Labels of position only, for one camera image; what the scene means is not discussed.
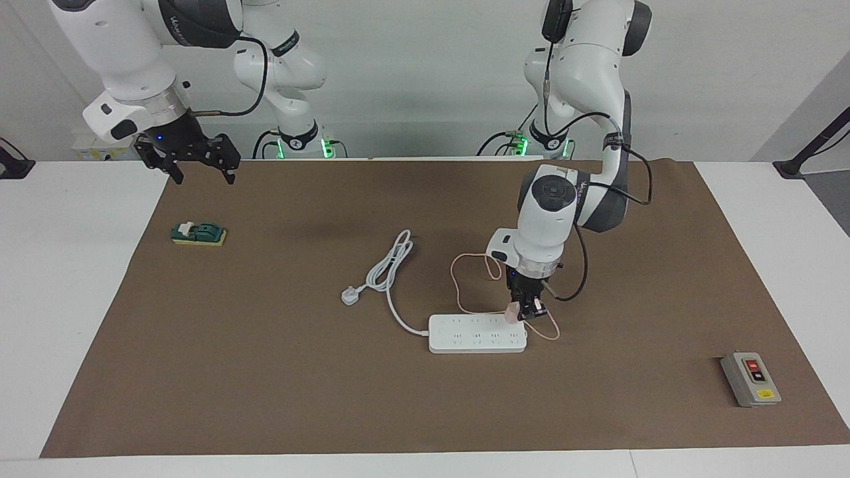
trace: pink cable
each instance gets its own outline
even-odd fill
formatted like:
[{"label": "pink cable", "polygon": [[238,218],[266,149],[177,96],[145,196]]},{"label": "pink cable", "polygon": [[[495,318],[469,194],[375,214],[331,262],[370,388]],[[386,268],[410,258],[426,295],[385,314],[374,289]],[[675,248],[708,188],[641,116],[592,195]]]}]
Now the pink cable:
[{"label": "pink cable", "polygon": [[[498,262],[496,262],[496,260],[495,260],[495,259],[493,259],[492,257],[488,256],[487,254],[461,254],[461,255],[459,255],[459,256],[457,256],[457,257],[455,257],[455,260],[451,261],[451,265],[449,266],[449,274],[451,274],[451,281],[455,283],[455,292],[457,293],[457,308],[458,308],[458,309],[460,309],[460,310],[462,310],[464,313],[467,313],[467,314],[473,314],[473,315],[476,315],[476,316],[480,316],[480,315],[488,315],[488,314],[502,314],[502,313],[504,313],[504,312],[502,312],[502,311],[496,311],[496,312],[471,312],[471,311],[466,310],[466,309],[464,309],[464,308],[463,308],[463,305],[461,305],[461,287],[457,285],[457,279],[455,278],[455,264],[457,264],[457,260],[458,260],[458,259],[460,259],[461,257],[483,257],[483,258],[484,258],[484,265],[486,265],[486,266],[487,266],[487,275],[488,275],[488,276],[490,276],[490,279],[491,279],[492,281],[498,281],[499,279],[501,279],[501,278],[502,278],[502,274],[501,274],[501,273],[502,273],[502,268],[499,266],[499,263],[498,263]],[[492,260],[493,262],[496,262],[496,267],[498,267],[498,268],[499,268],[499,276],[494,276],[494,275],[493,275],[493,271],[490,269],[490,260]]]},{"label": "pink cable", "polygon": [[541,339],[551,340],[551,341],[554,342],[555,340],[558,340],[558,339],[561,338],[561,327],[558,327],[558,323],[555,322],[555,317],[552,316],[552,312],[547,310],[546,313],[549,315],[549,319],[552,320],[552,325],[555,326],[555,336],[554,337],[547,337],[546,335],[543,335],[542,333],[537,332],[537,329],[534,328],[533,325],[529,324],[528,321],[525,321],[525,325],[526,325],[526,327],[531,329],[531,332],[536,333],[537,336],[540,337]]},{"label": "pink cable", "polygon": [[[475,316],[490,315],[490,314],[504,314],[505,313],[504,310],[498,310],[498,311],[495,311],[495,312],[472,312],[472,311],[469,311],[469,310],[466,310],[466,309],[463,308],[463,305],[461,305],[461,287],[459,285],[457,285],[457,278],[455,278],[455,264],[457,264],[457,260],[459,260],[462,257],[483,257],[484,258],[484,265],[487,267],[487,275],[490,276],[490,279],[492,281],[498,281],[499,279],[502,278],[502,274],[501,274],[502,268],[501,268],[501,266],[499,265],[498,262],[496,262],[495,259],[488,256],[487,254],[464,253],[464,254],[460,254],[459,256],[455,257],[455,260],[451,261],[451,265],[449,266],[449,274],[451,274],[451,281],[454,282],[454,284],[455,284],[455,293],[456,293],[456,297],[457,297],[457,308],[462,310],[466,314],[472,314],[472,315],[475,315]],[[491,260],[494,263],[496,263],[496,267],[499,268],[499,275],[498,276],[494,276],[493,270],[490,269],[490,261]],[[552,312],[549,312],[547,310],[546,313],[547,313],[547,315],[549,315],[549,319],[552,321],[552,325],[555,326],[555,336],[554,337],[548,337],[546,335],[543,335],[542,333],[538,332],[537,329],[534,328],[534,326],[532,326],[528,322],[525,322],[525,326],[530,328],[531,332],[536,333],[537,336],[540,337],[541,339],[551,340],[551,341],[558,340],[558,339],[561,338],[561,328],[558,327],[558,323],[555,321],[555,317],[552,315]]]}]

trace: black button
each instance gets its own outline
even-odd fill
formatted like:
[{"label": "black button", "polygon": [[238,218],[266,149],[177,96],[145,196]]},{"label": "black button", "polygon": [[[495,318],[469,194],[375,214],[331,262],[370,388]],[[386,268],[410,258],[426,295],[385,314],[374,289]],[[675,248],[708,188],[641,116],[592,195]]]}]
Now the black button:
[{"label": "black button", "polygon": [[130,134],[135,134],[139,130],[136,129],[136,123],[130,120],[119,122],[111,131],[112,137],[116,140],[127,138]]},{"label": "black button", "polygon": [[575,200],[575,187],[563,176],[549,174],[531,185],[531,195],[541,208],[555,213]]}]

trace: white table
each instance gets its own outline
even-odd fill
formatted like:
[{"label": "white table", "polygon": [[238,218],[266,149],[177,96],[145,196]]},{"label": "white table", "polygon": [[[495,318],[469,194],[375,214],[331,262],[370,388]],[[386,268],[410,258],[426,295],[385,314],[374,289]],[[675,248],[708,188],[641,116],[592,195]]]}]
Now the white table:
[{"label": "white table", "polygon": [[[847,422],[850,238],[769,164],[698,168]],[[37,459],[165,184],[138,162],[40,162],[0,182],[0,477],[850,476],[850,446]]]}]

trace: yellow base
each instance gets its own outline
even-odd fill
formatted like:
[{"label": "yellow base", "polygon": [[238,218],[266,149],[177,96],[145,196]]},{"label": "yellow base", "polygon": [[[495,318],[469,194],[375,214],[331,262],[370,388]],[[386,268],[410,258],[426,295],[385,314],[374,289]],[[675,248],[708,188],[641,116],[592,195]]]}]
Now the yellow base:
[{"label": "yellow base", "polygon": [[172,239],[172,241],[174,241],[175,244],[179,244],[181,246],[211,246],[217,248],[224,244],[225,237],[227,237],[226,229],[221,231],[221,239],[218,242],[181,241],[179,239]]}]

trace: white power strip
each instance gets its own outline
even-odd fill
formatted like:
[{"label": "white power strip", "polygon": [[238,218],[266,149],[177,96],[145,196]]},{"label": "white power strip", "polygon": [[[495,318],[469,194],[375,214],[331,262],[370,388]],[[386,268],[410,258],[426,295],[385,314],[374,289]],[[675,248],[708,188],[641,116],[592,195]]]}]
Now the white power strip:
[{"label": "white power strip", "polygon": [[428,319],[428,348],[435,354],[510,354],[525,350],[522,322],[501,315],[436,315]]}]

